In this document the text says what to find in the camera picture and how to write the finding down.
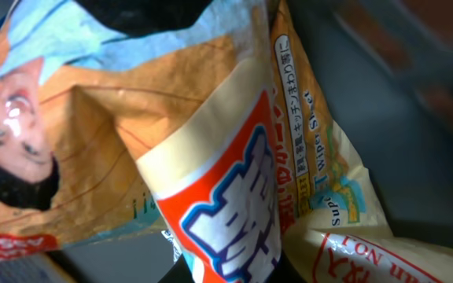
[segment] logo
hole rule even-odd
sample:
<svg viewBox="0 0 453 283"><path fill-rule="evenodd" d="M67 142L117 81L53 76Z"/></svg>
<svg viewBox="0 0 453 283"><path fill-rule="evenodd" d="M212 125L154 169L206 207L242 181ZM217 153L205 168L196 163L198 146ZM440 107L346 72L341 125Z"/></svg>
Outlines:
<svg viewBox="0 0 453 283"><path fill-rule="evenodd" d="M50 235L15 237L0 234L0 261L31 255L57 248L57 240Z"/></svg>
<svg viewBox="0 0 453 283"><path fill-rule="evenodd" d="M441 282L413 263L360 237L327 233L314 261L313 282Z"/></svg>
<svg viewBox="0 0 453 283"><path fill-rule="evenodd" d="M281 255L274 157L257 126L237 162L214 186L211 203L195 204L181 221L185 233L228 281L263 282Z"/></svg>

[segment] printed man's face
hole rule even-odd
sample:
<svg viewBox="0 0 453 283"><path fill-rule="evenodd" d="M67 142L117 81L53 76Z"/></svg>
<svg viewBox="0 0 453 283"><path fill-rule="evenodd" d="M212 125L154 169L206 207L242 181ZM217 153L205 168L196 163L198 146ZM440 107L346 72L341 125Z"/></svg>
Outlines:
<svg viewBox="0 0 453 283"><path fill-rule="evenodd" d="M0 79L0 167L35 183L52 171L51 148L39 116L39 74L35 59Z"/></svg>

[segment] plastic packaging bag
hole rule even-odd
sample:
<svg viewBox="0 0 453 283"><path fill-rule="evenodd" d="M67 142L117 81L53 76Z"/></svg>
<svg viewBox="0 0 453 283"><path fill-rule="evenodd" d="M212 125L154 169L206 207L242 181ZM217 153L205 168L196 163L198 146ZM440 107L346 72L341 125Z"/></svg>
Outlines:
<svg viewBox="0 0 453 283"><path fill-rule="evenodd" d="M309 282L453 282L452 249L393 237L368 170L330 117L284 0L271 41L280 75L276 160L289 261Z"/></svg>
<svg viewBox="0 0 453 283"><path fill-rule="evenodd" d="M165 229L135 161L255 50L258 2L203 1L176 31L130 33L84 3L20 0L0 30L0 260Z"/></svg>
<svg viewBox="0 0 453 283"><path fill-rule="evenodd" d="M171 231L162 231L162 235L165 237L165 240L172 244L172 261L175 264L178 261L179 256L182 254L181 247L179 247L178 242L174 239L174 236L172 236Z"/></svg>

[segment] red label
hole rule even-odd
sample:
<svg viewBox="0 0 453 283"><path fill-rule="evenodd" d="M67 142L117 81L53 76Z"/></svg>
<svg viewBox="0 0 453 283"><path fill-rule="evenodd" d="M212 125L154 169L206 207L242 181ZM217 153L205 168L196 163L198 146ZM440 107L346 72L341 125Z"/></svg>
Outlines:
<svg viewBox="0 0 453 283"><path fill-rule="evenodd" d="M263 91L214 165L183 191L158 200L179 242L204 264L198 281L263 282L277 264L281 240L270 110Z"/></svg>
<svg viewBox="0 0 453 283"><path fill-rule="evenodd" d="M15 237L8 234L0 234L0 261L57 248L57 240L51 235Z"/></svg>
<svg viewBox="0 0 453 283"><path fill-rule="evenodd" d="M312 271L313 282L439 283L433 275L359 237L326 234Z"/></svg>

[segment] white label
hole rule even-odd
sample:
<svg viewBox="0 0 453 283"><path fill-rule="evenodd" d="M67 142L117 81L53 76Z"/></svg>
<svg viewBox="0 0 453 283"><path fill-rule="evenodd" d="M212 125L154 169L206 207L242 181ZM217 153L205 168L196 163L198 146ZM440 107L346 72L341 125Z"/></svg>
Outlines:
<svg viewBox="0 0 453 283"><path fill-rule="evenodd" d="M440 282L424 270L358 237L327 234L312 271L314 282Z"/></svg>
<svg viewBox="0 0 453 283"><path fill-rule="evenodd" d="M289 128L293 141L293 155L295 160L296 176L308 173L307 149L304 140L304 114L301 110L296 69L291 53L288 35L281 35L274 44L275 56L281 76L282 89L286 108L288 110Z"/></svg>
<svg viewBox="0 0 453 283"><path fill-rule="evenodd" d="M212 204L192 207L182 227L227 281L264 282L281 255L274 158L258 126L237 163L215 187Z"/></svg>

